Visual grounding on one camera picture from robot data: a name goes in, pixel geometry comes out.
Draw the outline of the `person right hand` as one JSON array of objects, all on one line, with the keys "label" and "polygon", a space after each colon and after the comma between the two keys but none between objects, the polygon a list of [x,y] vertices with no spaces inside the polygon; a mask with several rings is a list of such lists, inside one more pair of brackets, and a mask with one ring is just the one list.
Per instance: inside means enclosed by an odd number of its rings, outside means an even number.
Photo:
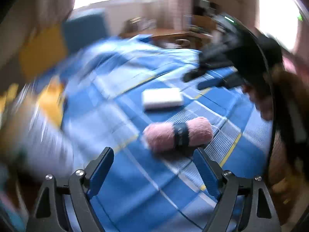
[{"label": "person right hand", "polygon": [[243,93],[249,96],[250,102],[255,105],[262,119],[266,121],[273,120],[273,100],[272,96],[261,96],[260,93],[248,84],[242,86]]}]

